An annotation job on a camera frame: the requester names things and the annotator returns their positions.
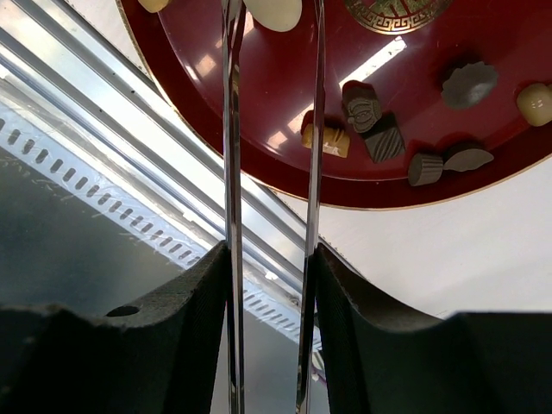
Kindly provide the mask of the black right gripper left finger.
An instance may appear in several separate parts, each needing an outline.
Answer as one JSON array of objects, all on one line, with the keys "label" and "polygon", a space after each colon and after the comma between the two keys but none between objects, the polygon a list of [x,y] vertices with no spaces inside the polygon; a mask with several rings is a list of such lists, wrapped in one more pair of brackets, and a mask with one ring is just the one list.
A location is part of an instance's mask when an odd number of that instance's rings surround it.
[{"label": "black right gripper left finger", "polygon": [[104,317],[58,305],[1,309],[4,413],[207,413],[229,251]]}]

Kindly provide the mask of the metal serving tongs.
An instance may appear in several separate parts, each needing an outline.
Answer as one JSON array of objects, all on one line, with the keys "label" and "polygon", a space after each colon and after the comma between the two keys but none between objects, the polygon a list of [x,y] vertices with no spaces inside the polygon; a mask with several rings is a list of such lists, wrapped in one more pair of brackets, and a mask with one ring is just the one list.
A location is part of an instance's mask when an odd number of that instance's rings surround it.
[{"label": "metal serving tongs", "polygon": [[[323,164],[326,66],[325,3],[317,1],[315,11],[317,68],[298,350],[298,380],[295,403],[297,413],[311,412],[311,375],[317,283],[316,250],[319,244],[319,211]],[[225,227],[226,244],[231,259],[231,297],[227,302],[229,410],[232,413],[243,413],[245,411],[245,353],[243,342],[244,300],[239,71],[246,8],[241,1],[224,1],[222,3],[222,13]]]}]

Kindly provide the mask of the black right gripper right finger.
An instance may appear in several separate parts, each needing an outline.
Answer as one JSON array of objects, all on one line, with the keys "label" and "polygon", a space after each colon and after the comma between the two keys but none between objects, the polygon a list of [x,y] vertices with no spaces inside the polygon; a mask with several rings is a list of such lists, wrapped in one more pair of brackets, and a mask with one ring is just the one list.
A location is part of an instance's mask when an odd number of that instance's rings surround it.
[{"label": "black right gripper right finger", "polygon": [[315,254],[317,314],[334,413],[548,413],[551,316],[411,308]]}]

